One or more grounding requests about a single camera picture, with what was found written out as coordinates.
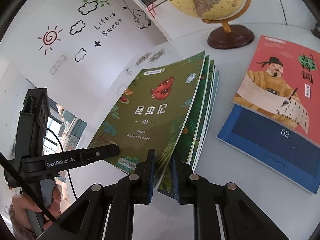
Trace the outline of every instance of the metal pivot bolt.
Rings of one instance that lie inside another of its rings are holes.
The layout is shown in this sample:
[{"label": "metal pivot bolt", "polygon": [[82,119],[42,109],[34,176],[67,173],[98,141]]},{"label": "metal pivot bolt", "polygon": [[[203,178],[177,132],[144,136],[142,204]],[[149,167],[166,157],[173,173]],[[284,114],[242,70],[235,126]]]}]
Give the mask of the metal pivot bolt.
[{"label": "metal pivot bolt", "polygon": [[197,175],[197,174],[190,174],[190,175],[189,175],[189,179],[191,179],[191,180],[198,180],[198,179],[199,179],[199,175]]},{"label": "metal pivot bolt", "polygon": [[99,191],[101,189],[101,186],[99,184],[94,184],[91,187],[92,191]]},{"label": "metal pivot bolt", "polygon": [[129,180],[137,180],[137,179],[139,179],[139,175],[138,174],[131,174],[129,176]]},{"label": "metal pivot bolt", "polygon": [[237,188],[237,185],[234,184],[233,182],[230,182],[227,184],[227,188],[230,190],[235,190]]}]

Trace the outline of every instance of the globe base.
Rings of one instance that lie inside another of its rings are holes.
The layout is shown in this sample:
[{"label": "globe base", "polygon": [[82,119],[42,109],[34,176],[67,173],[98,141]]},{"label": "globe base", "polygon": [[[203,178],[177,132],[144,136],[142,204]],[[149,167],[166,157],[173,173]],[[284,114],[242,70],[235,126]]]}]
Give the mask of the globe base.
[{"label": "globe base", "polygon": [[223,27],[212,31],[208,45],[214,49],[235,49],[248,45],[254,40],[254,34],[243,25],[231,25],[231,32],[226,33]]}]

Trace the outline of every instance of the gray handle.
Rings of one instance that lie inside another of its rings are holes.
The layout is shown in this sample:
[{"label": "gray handle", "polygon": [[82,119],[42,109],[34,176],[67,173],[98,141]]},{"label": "gray handle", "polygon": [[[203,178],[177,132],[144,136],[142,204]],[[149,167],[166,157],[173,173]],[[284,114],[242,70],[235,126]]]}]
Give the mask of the gray handle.
[{"label": "gray handle", "polygon": [[[54,190],[55,185],[56,182],[54,179],[44,179],[40,181],[40,188],[39,184],[33,184],[30,186],[36,192],[37,195],[39,194],[39,190],[41,189],[43,203],[46,207],[49,207],[52,202],[52,192]],[[44,218],[44,214],[42,212],[34,212],[27,209],[27,214],[30,223],[33,227],[34,233],[38,237],[44,231],[43,226],[47,222],[47,220]]]}]

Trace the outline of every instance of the man wearing black hat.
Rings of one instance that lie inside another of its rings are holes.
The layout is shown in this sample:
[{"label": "man wearing black hat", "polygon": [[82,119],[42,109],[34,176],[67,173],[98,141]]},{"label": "man wearing black hat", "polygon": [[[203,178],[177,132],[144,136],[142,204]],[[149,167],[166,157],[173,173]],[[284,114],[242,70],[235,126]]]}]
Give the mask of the man wearing black hat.
[{"label": "man wearing black hat", "polygon": [[[265,71],[256,72],[253,72],[251,70],[247,71],[247,75],[250,77],[254,84],[274,95],[293,98],[297,102],[301,103],[297,93],[295,93],[294,90],[283,79],[283,64],[279,61],[278,58],[271,57],[269,61],[257,62],[257,64],[262,64],[261,68],[267,66],[267,69]],[[246,99],[242,98],[239,94],[236,94],[233,101],[237,104],[256,110],[268,117],[271,117],[272,119],[282,123],[283,125],[291,129],[294,129],[297,126],[297,123],[289,120],[285,116],[267,112],[264,109],[259,108],[258,106],[255,106]]]}]

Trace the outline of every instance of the blue book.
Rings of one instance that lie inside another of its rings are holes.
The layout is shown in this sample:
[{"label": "blue book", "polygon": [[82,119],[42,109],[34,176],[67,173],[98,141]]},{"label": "blue book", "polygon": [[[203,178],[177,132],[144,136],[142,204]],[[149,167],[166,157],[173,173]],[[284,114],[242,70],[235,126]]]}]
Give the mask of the blue book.
[{"label": "blue book", "polygon": [[218,138],[317,193],[320,149],[286,127],[235,105]]}]

